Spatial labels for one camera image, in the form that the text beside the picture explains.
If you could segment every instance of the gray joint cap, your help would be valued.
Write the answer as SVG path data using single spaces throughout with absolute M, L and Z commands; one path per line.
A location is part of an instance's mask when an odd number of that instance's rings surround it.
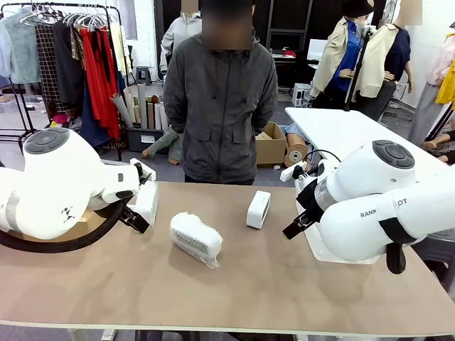
M 386 164 L 399 169 L 412 169 L 415 160 L 403 146 L 391 141 L 374 141 L 373 151 Z
M 61 147 L 69 138 L 68 129 L 48 128 L 30 136 L 24 148 L 29 154 L 46 154 Z

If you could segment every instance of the red garment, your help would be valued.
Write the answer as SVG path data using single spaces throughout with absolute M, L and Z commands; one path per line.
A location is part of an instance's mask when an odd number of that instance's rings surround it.
M 87 83 L 92 98 L 93 116 L 106 128 L 113 139 L 120 137 L 118 112 L 110 100 L 118 93 L 114 59 L 106 31 L 89 32 L 81 29 L 87 71 Z

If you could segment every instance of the dark gray jacket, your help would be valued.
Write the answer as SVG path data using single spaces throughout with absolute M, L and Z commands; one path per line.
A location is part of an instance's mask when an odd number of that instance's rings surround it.
M 164 101 L 169 123 L 183 139 L 186 175 L 211 183 L 256 176 L 255 134 L 277 105 L 272 55 L 253 37 L 252 49 L 214 51 L 196 35 L 169 65 Z

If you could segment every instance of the mannequin hand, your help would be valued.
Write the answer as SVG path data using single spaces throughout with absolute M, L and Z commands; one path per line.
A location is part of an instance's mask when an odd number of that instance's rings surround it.
M 384 76 L 384 81 L 392 82 L 395 79 L 395 76 L 392 75 L 390 72 L 386 71 Z
M 407 93 L 410 94 L 412 90 L 414 89 L 414 80 L 413 79 L 408 79 L 407 80 L 407 85 L 408 85 L 408 90 Z
M 340 77 L 341 78 L 353 78 L 354 72 L 350 69 L 340 70 Z

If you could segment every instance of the wall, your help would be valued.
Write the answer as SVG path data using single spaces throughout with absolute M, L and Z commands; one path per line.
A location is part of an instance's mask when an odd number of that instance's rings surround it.
M 116 6 L 119 8 L 119 2 L 123 0 L 58 0 L 63 3 L 81 3 L 81 4 L 100 4 Z M 7 0 L 0 0 L 0 5 L 5 4 Z M 133 46 L 134 66 L 148 66 L 152 79 L 156 79 L 156 42 L 155 42 L 155 15 L 154 0 L 134 0 L 136 10 L 137 40 L 128 40 L 128 45 Z M 10 6 L 5 8 L 6 11 L 14 10 L 18 7 Z M 61 7 L 63 11 L 71 12 L 70 8 Z
M 423 0 L 423 26 L 408 26 L 411 36 L 411 64 L 415 86 L 412 94 L 405 94 L 402 101 L 416 107 L 425 86 L 425 75 L 432 67 L 438 49 L 444 44 L 449 26 L 455 21 L 454 0 Z M 404 75 L 400 83 L 407 82 Z

